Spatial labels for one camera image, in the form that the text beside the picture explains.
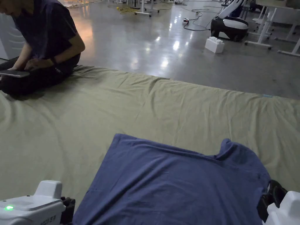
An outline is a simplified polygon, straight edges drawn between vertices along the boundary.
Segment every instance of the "green indicator light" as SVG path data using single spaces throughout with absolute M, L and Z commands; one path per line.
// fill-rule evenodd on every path
M 10 205 L 9 205 L 9 206 L 7 206 L 5 209 L 6 209 L 6 210 L 12 210 L 13 208 L 14 208 L 13 206 L 10 206 Z

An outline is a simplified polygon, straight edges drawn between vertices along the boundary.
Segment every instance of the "grey floor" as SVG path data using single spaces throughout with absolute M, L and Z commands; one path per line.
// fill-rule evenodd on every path
M 270 40 L 274 48 L 268 51 L 244 46 L 243 42 L 225 41 L 224 52 L 214 54 L 205 49 L 210 31 L 186 30 L 182 18 L 196 18 L 189 10 L 204 9 L 204 5 L 219 7 L 220 3 L 187 1 L 186 4 L 159 3 L 156 8 L 169 10 L 154 12 L 151 18 L 121 14 L 116 7 L 108 7 L 106 1 L 70 9 L 86 44 L 80 64 L 300 99 L 300 58 L 277 53 L 278 49 L 292 50 L 294 44 Z M 207 13 L 195 24 L 206 26 L 220 11 L 219 8 L 206 9 L 209 9 Z M 256 27 L 255 23 L 250 25 L 251 29 Z M 203 29 L 193 24 L 189 28 Z M 283 36 L 287 31 L 276 28 L 273 37 Z

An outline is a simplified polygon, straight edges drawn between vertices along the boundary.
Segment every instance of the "desk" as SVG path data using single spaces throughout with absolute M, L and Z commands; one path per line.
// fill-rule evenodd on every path
M 271 50 L 272 46 L 269 44 L 263 44 L 263 38 L 265 37 L 267 30 L 270 26 L 270 24 L 273 21 L 273 18 L 275 16 L 276 8 L 287 8 L 287 9 L 292 9 L 286 7 L 287 0 L 284 1 L 279 1 L 279 0 L 256 0 L 256 3 L 262 6 L 267 7 L 267 10 L 269 12 L 265 13 L 262 19 L 262 23 L 260 24 L 258 34 L 260 34 L 258 42 L 253 42 L 253 41 L 245 41 L 245 45 L 247 44 L 255 44 L 255 45 L 260 45 L 260 46 L 265 46 L 268 47 L 269 50 Z
M 286 51 L 279 50 L 278 53 L 283 53 L 283 54 L 288 54 L 288 55 L 300 57 L 300 54 L 297 54 L 297 51 L 298 51 L 298 49 L 300 47 L 300 38 L 299 38 L 298 42 L 297 41 L 293 41 L 293 40 L 290 39 L 291 36 L 292 36 L 292 34 L 293 34 L 293 32 L 294 32 L 294 30 L 295 30 L 295 28 L 296 28 L 296 26 L 300 23 L 300 10 L 298 9 L 297 11 L 298 12 L 297 12 L 296 20 L 293 23 L 293 25 L 292 25 L 292 27 L 291 27 L 291 29 L 290 29 L 287 37 L 285 39 L 277 38 L 277 37 L 275 38 L 275 40 L 278 40 L 278 41 L 294 42 L 294 43 L 296 43 L 296 45 L 295 45 L 295 47 L 294 47 L 294 49 L 293 49 L 292 52 L 286 52 Z

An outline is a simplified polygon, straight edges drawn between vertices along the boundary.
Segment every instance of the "blue t-shirt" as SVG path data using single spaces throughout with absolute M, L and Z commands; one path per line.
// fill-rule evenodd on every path
M 34 0 L 34 11 L 26 10 L 13 17 L 16 28 L 32 48 L 32 58 L 50 59 L 71 47 L 69 40 L 77 30 L 69 10 L 57 0 Z M 80 54 L 60 63 L 57 68 L 64 73 L 72 72 Z
M 269 181 L 256 154 L 229 139 L 206 156 L 116 134 L 73 224 L 262 224 Z

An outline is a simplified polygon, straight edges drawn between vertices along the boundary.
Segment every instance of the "white wall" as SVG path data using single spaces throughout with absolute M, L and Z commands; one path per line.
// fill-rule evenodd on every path
M 20 55 L 24 38 L 11 16 L 0 14 L 0 58 L 13 59 Z

